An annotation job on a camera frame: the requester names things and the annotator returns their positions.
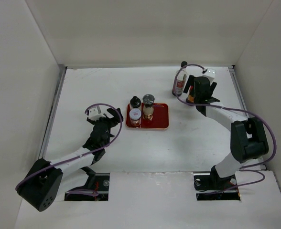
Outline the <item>red lid sauce jar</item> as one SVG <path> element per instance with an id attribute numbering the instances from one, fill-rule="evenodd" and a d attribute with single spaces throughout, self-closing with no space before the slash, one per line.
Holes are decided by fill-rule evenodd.
<path id="1" fill-rule="evenodd" d="M 188 96 L 186 98 L 186 102 L 190 103 L 190 104 L 194 103 L 194 87 L 193 86 L 189 87 Z"/>

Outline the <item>grey lid sauce jar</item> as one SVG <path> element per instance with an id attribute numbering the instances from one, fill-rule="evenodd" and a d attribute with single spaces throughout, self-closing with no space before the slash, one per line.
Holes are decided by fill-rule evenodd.
<path id="1" fill-rule="evenodd" d="M 130 124 L 133 127 L 138 127 L 141 125 L 141 117 L 142 117 L 141 110 L 137 108 L 133 108 L 130 110 L 129 112 Z"/>

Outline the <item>black cap white bottle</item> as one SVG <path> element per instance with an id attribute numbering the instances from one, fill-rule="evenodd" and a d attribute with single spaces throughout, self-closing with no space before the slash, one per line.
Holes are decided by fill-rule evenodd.
<path id="1" fill-rule="evenodd" d="M 130 100 L 130 110 L 139 109 L 141 111 L 141 100 L 137 96 L 133 96 Z"/>

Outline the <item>clear top pepper grinder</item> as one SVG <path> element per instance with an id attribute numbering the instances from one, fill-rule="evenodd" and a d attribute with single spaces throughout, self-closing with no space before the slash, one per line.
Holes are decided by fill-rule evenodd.
<path id="1" fill-rule="evenodd" d="M 143 100 L 143 118 L 147 121 L 151 121 L 153 118 L 153 112 L 154 112 L 154 101 L 155 97 L 152 94 L 146 94 L 142 98 Z"/>

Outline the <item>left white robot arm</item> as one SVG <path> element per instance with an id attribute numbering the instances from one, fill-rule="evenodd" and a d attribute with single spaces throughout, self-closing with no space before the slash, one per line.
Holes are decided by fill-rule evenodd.
<path id="1" fill-rule="evenodd" d="M 111 105 L 107 106 L 107 112 L 112 115 L 111 117 L 103 114 L 95 119 L 93 111 L 98 107 L 99 104 L 94 104 L 85 111 L 86 120 L 93 125 L 93 130 L 84 145 L 75 152 L 56 160 L 38 159 L 26 177 L 16 186 L 17 194 L 39 212 L 46 210 L 54 202 L 61 181 L 79 169 L 88 174 L 82 174 L 78 179 L 78 184 L 84 190 L 93 188 L 95 173 L 90 166 L 98 162 L 105 154 L 106 147 L 118 138 L 117 135 L 111 133 L 111 129 L 117 125 L 122 126 L 124 120 L 120 108 Z"/>

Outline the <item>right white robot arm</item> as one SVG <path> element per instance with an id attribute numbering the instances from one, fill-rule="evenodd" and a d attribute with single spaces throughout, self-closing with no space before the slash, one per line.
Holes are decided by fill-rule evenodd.
<path id="1" fill-rule="evenodd" d="M 205 76 L 189 76 L 184 92 L 189 92 L 196 109 L 205 117 L 221 124 L 230 132 L 230 153 L 212 167 L 209 183 L 213 188 L 224 186 L 246 162 L 265 155 L 269 151 L 263 121 L 257 117 L 239 115 L 226 109 L 220 100 L 214 98 L 217 83 Z"/>

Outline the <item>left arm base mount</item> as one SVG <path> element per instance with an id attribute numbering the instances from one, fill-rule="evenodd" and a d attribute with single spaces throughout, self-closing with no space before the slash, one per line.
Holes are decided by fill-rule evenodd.
<path id="1" fill-rule="evenodd" d="M 65 192 L 64 201 L 108 201 L 110 173 L 96 173 L 89 167 L 81 169 L 87 175 L 85 184 Z"/>

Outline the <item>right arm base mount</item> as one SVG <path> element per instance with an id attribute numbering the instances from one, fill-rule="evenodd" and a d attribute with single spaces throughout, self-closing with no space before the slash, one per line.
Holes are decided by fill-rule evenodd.
<path id="1" fill-rule="evenodd" d="M 209 173 L 194 174 L 194 188 L 198 201 L 240 201 L 238 188 L 230 189 L 235 185 L 237 185 L 235 175 L 220 178 L 216 172 L 212 171 Z"/>

